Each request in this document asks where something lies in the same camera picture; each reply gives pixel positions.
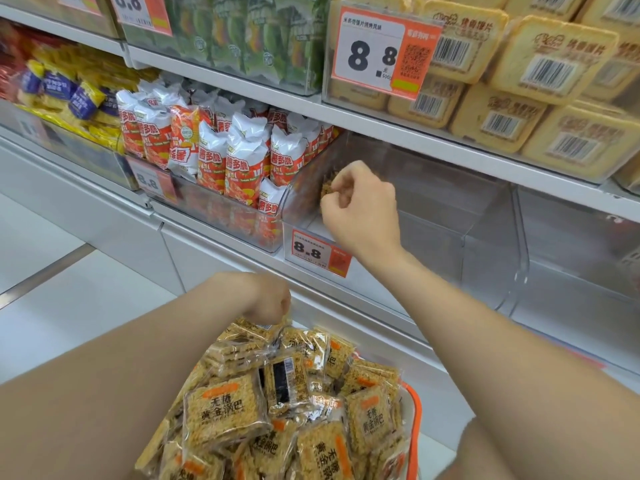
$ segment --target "price tag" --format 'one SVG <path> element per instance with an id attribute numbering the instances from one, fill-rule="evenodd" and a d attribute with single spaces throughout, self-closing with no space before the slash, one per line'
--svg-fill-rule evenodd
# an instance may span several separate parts
<path id="1" fill-rule="evenodd" d="M 127 161 L 131 166 L 133 175 L 138 181 L 140 188 L 146 193 L 156 195 L 162 199 L 177 201 L 177 195 L 173 188 L 171 175 L 164 171 L 152 168 L 150 165 L 141 163 L 134 158 L 128 157 Z"/>
<path id="2" fill-rule="evenodd" d="M 47 132 L 44 129 L 44 123 L 39 117 L 19 108 L 15 108 L 13 113 L 25 138 L 41 146 L 47 144 Z"/>
<path id="3" fill-rule="evenodd" d="M 332 77 L 414 100 L 442 26 L 343 5 Z"/>
<path id="4" fill-rule="evenodd" d="M 60 5 L 75 8 L 76 10 L 87 11 L 94 15 L 102 16 L 98 3 L 95 0 L 58 0 Z"/>
<path id="5" fill-rule="evenodd" d="M 111 0 L 118 21 L 141 29 L 172 35 L 164 0 Z"/>
<path id="6" fill-rule="evenodd" d="M 351 256 L 340 248 L 299 230 L 293 231 L 291 254 L 343 278 L 351 264 Z"/>

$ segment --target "hand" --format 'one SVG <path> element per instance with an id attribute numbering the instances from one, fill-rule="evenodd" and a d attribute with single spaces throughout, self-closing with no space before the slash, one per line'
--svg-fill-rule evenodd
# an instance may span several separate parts
<path id="1" fill-rule="evenodd" d="M 247 297 L 244 318 L 256 325 L 276 325 L 289 311 L 289 285 L 275 274 L 225 273 L 225 279 L 238 281 L 238 296 Z"/>
<path id="2" fill-rule="evenodd" d="M 333 193 L 320 202 L 324 225 L 345 251 L 364 266 L 402 252 L 396 189 L 363 161 L 350 163 L 333 179 Z"/>

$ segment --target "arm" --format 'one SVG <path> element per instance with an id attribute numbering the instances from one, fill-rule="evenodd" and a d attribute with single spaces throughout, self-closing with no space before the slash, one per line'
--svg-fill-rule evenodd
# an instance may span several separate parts
<path id="1" fill-rule="evenodd" d="M 286 283 L 276 276 L 215 274 L 5 383 L 2 478 L 124 478 L 217 336 L 240 315 L 275 324 L 290 301 Z"/>
<path id="2" fill-rule="evenodd" d="M 416 322 L 518 478 L 640 478 L 640 396 L 403 250 L 393 185 L 364 163 L 332 188 L 325 225 Z"/>

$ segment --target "qr code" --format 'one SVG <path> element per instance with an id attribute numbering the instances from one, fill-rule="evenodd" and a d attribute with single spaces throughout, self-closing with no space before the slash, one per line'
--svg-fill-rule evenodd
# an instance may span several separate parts
<path id="1" fill-rule="evenodd" d="M 429 60 L 431 50 L 420 45 L 409 45 L 404 53 L 400 76 L 405 79 L 422 79 L 422 68 Z"/>

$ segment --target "transparent display box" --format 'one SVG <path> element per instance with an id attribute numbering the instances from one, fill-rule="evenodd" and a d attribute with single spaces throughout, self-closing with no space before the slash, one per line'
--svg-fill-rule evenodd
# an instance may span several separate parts
<path id="1" fill-rule="evenodd" d="M 531 265 L 513 319 L 640 382 L 640 224 L 519 193 Z"/>
<path id="2" fill-rule="evenodd" d="M 341 18 L 343 7 L 444 22 L 414 100 L 356 84 L 338 70 L 340 78 L 332 77 L 348 60 L 357 70 L 340 74 L 360 83 L 358 74 L 412 71 L 427 60 L 398 56 L 384 65 L 381 49 L 400 45 L 377 38 L 370 24 L 357 27 L 360 45 L 351 45 L 355 18 Z M 596 184 L 640 150 L 636 1 L 332 0 L 327 33 L 327 103 Z"/>
<path id="3" fill-rule="evenodd" d="M 126 158 L 36 115 L 2 101 L 0 109 L 11 118 L 0 118 L 5 128 L 21 134 L 37 145 L 132 191 L 139 190 Z"/>
<path id="4" fill-rule="evenodd" d="M 528 263 L 515 188 L 354 133 L 336 140 L 294 179 L 282 213 L 285 258 L 406 314 L 355 258 L 344 272 L 349 258 L 342 256 L 322 222 L 323 183 L 357 159 L 395 185 L 405 249 L 444 279 L 509 315 Z M 323 257 L 325 252 L 332 257 Z"/>
<path id="5" fill-rule="evenodd" d="M 82 30 L 110 38 L 121 38 L 109 1 L 89 0 L 88 2 L 93 12 L 62 5 L 58 0 L 0 0 L 0 3 L 5 5 L 51 18 Z"/>
<path id="6" fill-rule="evenodd" d="M 269 253 L 280 249 L 282 206 L 276 215 L 265 214 L 186 178 L 162 170 L 146 160 L 131 156 L 127 159 L 140 188 L 151 199 L 180 210 Z"/>
<path id="7" fill-rule="evenodd" d="M 172 35 L 123 25 L 135 47 L 301 95 L 320 92 L 328 0 L 163 0 Z"/>

